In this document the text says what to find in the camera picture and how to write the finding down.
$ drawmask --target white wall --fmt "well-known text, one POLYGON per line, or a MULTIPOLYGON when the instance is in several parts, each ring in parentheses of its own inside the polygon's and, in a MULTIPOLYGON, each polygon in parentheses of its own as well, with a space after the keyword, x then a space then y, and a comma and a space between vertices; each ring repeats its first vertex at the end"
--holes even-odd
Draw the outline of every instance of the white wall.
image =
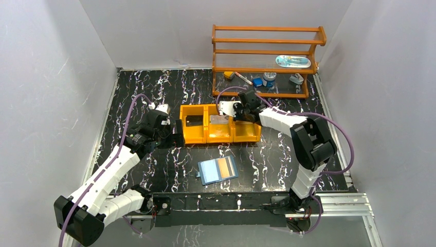
MULTIPOLYGON (((80 0, 117 67, 212 66, 212 25, 324 26, 336 31, 351 0, 80 0)), ((318 47, 317 60, 324 53, 318 47)))
POLYGON ((0 246, 57 246, 53 203, 78 188, 116 68, 78 0, 0 6, 0 246))
POLYGON ((434 246, 436 2, 353 1, 321 61, 384 246, 434 246))

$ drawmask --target jar lid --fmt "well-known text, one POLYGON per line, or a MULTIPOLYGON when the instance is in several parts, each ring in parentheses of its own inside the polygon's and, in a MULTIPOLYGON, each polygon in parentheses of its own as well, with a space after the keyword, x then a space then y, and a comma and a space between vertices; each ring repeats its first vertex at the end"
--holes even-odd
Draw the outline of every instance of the jar lid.
POLYGON ((275 80, 276 77, 277 77, 277 73, 275 73, 275 72, 265 72, 265 73, 263 73, 263 79, 265 79, 267 81, 275 80))

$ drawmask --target orange wooden rack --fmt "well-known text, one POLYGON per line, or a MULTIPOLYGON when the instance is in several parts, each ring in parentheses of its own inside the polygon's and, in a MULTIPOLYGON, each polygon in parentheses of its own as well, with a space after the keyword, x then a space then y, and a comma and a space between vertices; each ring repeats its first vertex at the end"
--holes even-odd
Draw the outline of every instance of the orange wooden rack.
MULTIPOLYGON (((317 45, 324 46, 327 38, 323 27, 245 27, 245 26, 215 26, 212 28, 213 44, 213 96, 220 92, 216 90, 216 73, 236 71, 239 73, 276 72, 283 74, 300 73, 304 78, 301 85, 302 93, 259 93, 262 97, 274 98, 307 98, 307 75, 317 72, 315 49, 317 45), (308 50, 265 50, 265 49, 217 49, 220 43, 239 44, 275 44, 280 45, 310 45, 308 50), (307 57, 311 61, 309 68, 285 68, 276 64, 278 55, 294 55, 307 57)), ((223 96, 237 96, 237 92, 224 92, 223 96)))

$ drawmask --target blue package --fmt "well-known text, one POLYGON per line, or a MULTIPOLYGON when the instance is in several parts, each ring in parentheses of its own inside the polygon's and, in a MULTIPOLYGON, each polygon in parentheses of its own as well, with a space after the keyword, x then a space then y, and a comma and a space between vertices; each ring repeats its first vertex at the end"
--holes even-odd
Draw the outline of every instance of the blue package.
POLYGON ((239 176, 232 155, 199 162, 198 168, 203 185, 234 179, 239 176))
POLYGON ((253 82, 253 85, 254 85, 255 87, 259 87, 259 86, 262 86, 262 85, 263 85, 263 80, 262 80, 262 78, 260 78, 259 76, 254 77, 254 78, 252 79, 252 82, 253 82))

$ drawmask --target small blue box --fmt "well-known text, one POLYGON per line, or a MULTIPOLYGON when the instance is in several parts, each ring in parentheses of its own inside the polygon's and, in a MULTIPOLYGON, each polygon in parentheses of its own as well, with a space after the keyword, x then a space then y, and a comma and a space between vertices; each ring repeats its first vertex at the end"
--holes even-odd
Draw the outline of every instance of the small blue box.
POLYGON ((260 78, 259 76, 254 77, 253 80, 252 80, 252 82, 253 82, 253 85, 254 85, 255 87, 260 87, 260 86, 263 85, 263 80, 262 80, 262 78, 260 78))

